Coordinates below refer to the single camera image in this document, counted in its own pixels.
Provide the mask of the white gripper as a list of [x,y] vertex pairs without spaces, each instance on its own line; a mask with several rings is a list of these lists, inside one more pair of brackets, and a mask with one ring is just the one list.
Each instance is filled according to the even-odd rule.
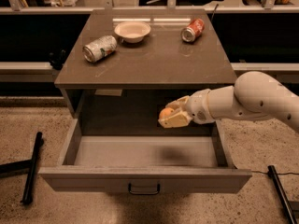
[[205,89],[197,91],[191,96],[186,95],[168,103],[166,107],[174,109],[174,112],[165,119],[158,119],[158,122],[164,128],[185,127],[192,120],[197,124],[213,123],[215,120],[211,116],[207,104],[209,93],[210,89]]

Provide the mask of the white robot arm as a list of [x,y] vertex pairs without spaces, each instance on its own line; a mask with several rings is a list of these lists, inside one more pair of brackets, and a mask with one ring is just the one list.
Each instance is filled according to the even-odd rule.
[[166,105],[159,114],[165,128],[212,123],[218,119],[265,120],[275,118],[299,132],[299,96],[269,75],[252,71],[233,86],[205,89]]

